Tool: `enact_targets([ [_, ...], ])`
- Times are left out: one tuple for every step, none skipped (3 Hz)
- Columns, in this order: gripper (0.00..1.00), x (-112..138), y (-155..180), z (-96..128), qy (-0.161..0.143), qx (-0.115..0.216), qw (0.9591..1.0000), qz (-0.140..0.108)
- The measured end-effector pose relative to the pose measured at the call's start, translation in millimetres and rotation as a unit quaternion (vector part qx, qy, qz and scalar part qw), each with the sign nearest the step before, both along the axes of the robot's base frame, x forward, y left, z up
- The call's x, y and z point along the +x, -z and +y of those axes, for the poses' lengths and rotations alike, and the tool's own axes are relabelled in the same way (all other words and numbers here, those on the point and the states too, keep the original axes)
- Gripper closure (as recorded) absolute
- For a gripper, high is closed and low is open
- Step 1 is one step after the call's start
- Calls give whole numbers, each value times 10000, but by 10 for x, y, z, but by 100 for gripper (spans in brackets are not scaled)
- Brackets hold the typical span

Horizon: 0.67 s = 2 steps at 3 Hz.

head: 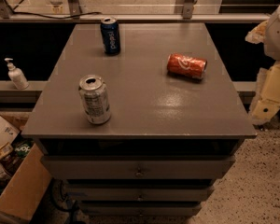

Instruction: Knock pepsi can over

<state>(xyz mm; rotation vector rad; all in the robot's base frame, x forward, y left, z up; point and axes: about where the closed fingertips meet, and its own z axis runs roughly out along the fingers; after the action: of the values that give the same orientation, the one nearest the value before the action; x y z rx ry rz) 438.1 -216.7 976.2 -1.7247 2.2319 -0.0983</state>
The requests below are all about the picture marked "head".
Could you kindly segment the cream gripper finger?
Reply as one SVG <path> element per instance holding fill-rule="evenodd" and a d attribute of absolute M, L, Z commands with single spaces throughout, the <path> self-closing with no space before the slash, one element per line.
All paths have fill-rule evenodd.
<path fill-rule="evenodd" d="M 268 22 L 263 21 L 251 31 L 249 31 L 245 37 L 245 40 L 252 44 L 259 44 L 264 41 L 266 26 Z"/>
<path fill-rule="evenodd" d="M 256 94 L 251 103 L 254 125 L 269 122 L 280 110 L 280 61 L 269 69 L 260 68 L 256 81 Z"/>

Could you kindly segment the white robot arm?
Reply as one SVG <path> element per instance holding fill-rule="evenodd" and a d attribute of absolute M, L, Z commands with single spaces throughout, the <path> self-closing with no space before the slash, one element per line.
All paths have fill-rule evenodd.
<path fill-rule="evenodd" d="M 260 68 L 256 81 L 256 94 L 248 115 L 254 125 L 269 122 L 280 110 L 280 6 L 271 17 L 251 30 L 245 40 L 263 43 L 266 56 L 274 59 L 269 68 Z"/>

